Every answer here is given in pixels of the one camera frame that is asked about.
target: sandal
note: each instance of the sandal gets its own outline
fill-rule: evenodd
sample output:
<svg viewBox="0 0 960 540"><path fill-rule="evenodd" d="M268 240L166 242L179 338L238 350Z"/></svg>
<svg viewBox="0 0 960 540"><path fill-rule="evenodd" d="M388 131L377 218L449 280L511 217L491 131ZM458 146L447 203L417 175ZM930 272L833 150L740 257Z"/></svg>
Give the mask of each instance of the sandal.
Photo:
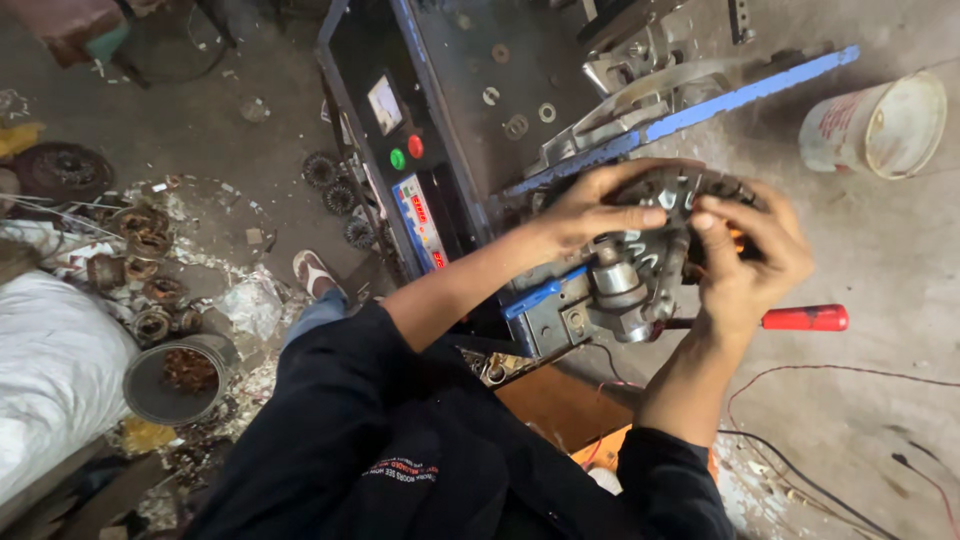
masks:
<svg viewBox="0 0 960 540"><path fill-rule="evenodd" d="M320 264L321 267L316 268L313 265L311 265L310 262L306 259L308 255L313 256L313 258L317 261L318 264ZM297 254L296 257L294 257L294 276L297 276L298 282L302 283L302 276L300 275L300 264L302 262L306 264L305 286L306 286L306 292L309 293L310 296L312 296L314 299L317 298L316 296L313 296L313 284L317 281L317 278L327 278L331 280L333 284L337 285L337 288L340 289L340 292L341 294L344 295L344 298L347 297L347 292L344 290L342 286L340 286L339 283L337 283L336 280L333 279L333 276L331 276L330 273L327 272L326 265L324 264L324 262L312 250L302 250Z"/></svg>

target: plastic bag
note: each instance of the plastic bag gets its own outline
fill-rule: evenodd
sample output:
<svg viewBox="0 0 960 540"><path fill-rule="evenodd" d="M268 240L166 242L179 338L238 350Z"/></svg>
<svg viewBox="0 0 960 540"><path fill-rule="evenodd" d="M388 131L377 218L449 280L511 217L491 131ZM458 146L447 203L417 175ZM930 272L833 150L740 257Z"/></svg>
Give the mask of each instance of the plastic bag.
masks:
<svg viewBox="0 0 960 540"><path fill-rule="evenodd" d="M213 306L226 315L237 330L252 333L264 341L273 335L283 313L274 278L262 264L257 264L251 274Z"/></svg>
<svg viewBox="0 0 960 540"><path fill-rule="evenodd" d="M0 286L0 503L127 414L133 339L90 297L33 271Z"/></svg>

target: metal washer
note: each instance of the metal washer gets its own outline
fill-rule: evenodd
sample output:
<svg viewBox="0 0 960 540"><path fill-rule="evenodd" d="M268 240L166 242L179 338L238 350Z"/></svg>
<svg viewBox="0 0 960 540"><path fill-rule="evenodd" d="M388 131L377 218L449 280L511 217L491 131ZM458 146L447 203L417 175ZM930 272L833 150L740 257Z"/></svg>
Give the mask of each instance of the metal washer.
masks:
<svg viewBox="0 0 960 540"><path fill-rule="evenodd" d="M544 103L540 106L540 120L549 124L557 119L557 109L552 104Z"/></svg>

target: blue metal bar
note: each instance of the blue metal bar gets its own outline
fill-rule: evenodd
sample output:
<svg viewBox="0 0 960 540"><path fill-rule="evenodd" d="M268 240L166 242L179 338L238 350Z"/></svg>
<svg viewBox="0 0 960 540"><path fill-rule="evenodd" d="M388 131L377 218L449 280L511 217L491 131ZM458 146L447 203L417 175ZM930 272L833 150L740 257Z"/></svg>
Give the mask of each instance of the blue metal bar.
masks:
<svg viewBox="0 0 960 540"><path fill-rule="evenodd" d="M651 124L619 135L599 146L540 171L521 184L507 189L503 195L513 197L542 185L549 184L555 179L577 174L588 167L612 160L617 156L622 156L635 148L649 144L659 138L674 134L694 124L699 124L721 112L743 107L759 98L819 77L831 69L855 61L859 56L860 48L856 45L851 45L842 51L830 53L802 63L782 73L743 86L742 88L707 100L689 109L669 114Z"/></svg>

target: yellow plastic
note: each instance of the yellow plastic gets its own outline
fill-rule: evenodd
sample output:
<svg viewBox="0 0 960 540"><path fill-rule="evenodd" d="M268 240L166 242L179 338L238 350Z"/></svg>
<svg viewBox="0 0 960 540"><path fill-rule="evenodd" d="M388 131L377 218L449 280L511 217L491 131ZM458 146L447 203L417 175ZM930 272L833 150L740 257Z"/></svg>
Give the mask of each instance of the yellow plastic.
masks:
<svg viewBox="0 0 960 540"><path fill-rule="evenodd" d="M46 126L39 122L0 129L0 158L11 158L36 144Z"/></svg>

